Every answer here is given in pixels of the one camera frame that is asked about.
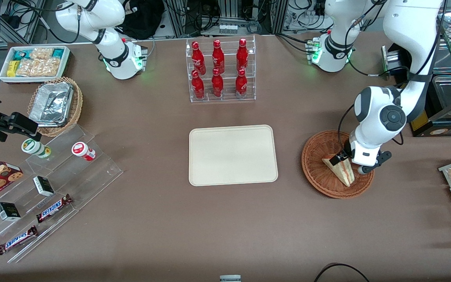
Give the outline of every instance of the black bag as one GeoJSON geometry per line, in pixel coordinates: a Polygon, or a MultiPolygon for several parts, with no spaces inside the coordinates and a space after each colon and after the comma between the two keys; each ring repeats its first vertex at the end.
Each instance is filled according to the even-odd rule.
{"type": "Polygon", "coordinates": [[[125,20],[116,30],[133,39],[147,39],[156,33],[164,12],[163,0],[125,0],[125,20]]]}

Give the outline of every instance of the white bottle cap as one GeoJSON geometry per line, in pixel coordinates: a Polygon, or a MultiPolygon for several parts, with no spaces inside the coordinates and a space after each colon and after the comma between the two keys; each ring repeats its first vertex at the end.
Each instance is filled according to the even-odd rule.
{"type": "Polygon", "coordinates": [[[71,151],[73,155],[82,157],[83,155],[86,155],[86,152],[88,152],[88,145],[84,142],[77,142],[72,146],[71,151]]]}

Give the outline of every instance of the red label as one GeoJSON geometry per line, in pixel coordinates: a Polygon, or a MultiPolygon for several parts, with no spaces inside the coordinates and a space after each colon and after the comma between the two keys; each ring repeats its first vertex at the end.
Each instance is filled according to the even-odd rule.
{"type": "Polygon", "coordinates": [[[76,143],[74,144],[74,147],[72,148],[72,151],[74,154],[79,154],[85,149],[85,146],[82,143],[76,143]]]}

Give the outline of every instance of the white box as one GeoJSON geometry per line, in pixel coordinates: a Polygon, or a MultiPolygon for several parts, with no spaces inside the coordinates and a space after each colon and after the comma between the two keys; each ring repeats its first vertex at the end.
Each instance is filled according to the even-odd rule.
{"type": "Polygon", "coordinates": [[[1,71],[0,71],[0,80],[2,82],[6,83],[33,83],[33,82],[45,82],[49,81],[55,78],[60,78],[64,74],[67,60],[69,58],[70,50],[66,46],[60,46],[60,45],[39,45],[39,46],[18,46],[18,47],[11,47],[8,50],[7,57],[5,59],[5,63],[3,64],[1,71]],[[60,65],[59,70],[57,71],[56,76],[40,76],[40,77],[8,77],[7,76],[7,70],[8,65],[10,61],[13,59],[14,54],[16,51],[22,51],[22,50],[30,50],[34,48],[54,48],[54,49],[64,49],[64,53],[62,54],[62,57],[60,59],[60,65]]]}

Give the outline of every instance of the small black box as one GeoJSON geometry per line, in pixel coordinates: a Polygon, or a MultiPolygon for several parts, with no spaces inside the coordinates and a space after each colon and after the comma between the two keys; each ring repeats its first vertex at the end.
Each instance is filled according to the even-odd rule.
{"type": "Polygon", "coordinates": [[[52,185],[50,184],[50,181],[48,181],[47,178],[38,175],[32,180],[34,180],[34,186],[36,186],[38,193],[40,193],[41,195],[50,197],[55,193],[53,191],[52,185]]]}
{"type": "Polygon", "coordinates": [[[17,221],[20,219],[20,214],[16,210],[15,204],[0,202],[0,216],[5,221],[17,221]]]}

